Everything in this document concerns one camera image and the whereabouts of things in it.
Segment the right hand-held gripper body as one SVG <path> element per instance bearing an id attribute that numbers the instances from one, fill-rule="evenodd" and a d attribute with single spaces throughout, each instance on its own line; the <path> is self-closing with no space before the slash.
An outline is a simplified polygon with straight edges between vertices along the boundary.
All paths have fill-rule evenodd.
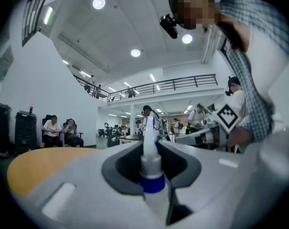
<path id="1" fill-rule="evenodd" d="M 211 112 L 207 107 L 203 109 L 209 113 L 206 119 L 206 128 L 201 139 L 205 144 L 214 144 L 217 148 L 227 147 L 231 130 L 240 120 L 238 114 L 228 104 L 224 104 L 219 110 Z"/>

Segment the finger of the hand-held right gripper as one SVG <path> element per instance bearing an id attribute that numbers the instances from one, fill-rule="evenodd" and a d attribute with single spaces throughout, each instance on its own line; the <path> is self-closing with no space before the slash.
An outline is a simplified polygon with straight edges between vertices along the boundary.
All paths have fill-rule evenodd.
<path id="1" fill-rule="evenodd" d="M 219 131 L 219 125 L 216 125 L 211 128 L 202 129 L 198 132 L 177 137 L 175 142 L 193 147 L 218 147 L 220 143 Z"/>

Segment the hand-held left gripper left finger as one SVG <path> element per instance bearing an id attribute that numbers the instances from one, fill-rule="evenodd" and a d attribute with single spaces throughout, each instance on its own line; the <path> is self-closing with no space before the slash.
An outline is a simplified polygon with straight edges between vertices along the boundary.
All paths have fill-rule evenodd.
<path id="1" fill-rule="evenodd" d="M 41 150 L 13 161 L 18 174 L 13 194 L 42 229 L 163 229 L 144 198 L 139 179 L 144 174 L 142 156 L 158 155 L 156 144 L 118 145 L 81 155 L 52 174 L 40 178 L 43 162 L 27 166 Z"/>

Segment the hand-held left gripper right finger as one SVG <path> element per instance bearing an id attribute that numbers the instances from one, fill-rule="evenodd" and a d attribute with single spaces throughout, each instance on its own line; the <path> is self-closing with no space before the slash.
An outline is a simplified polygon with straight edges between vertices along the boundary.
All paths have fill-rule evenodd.
<path id="1" fill-rule="evenodd" d="M 243 154 L 160 141 L 170 229 L 289 228 L 289 128 Z"/>

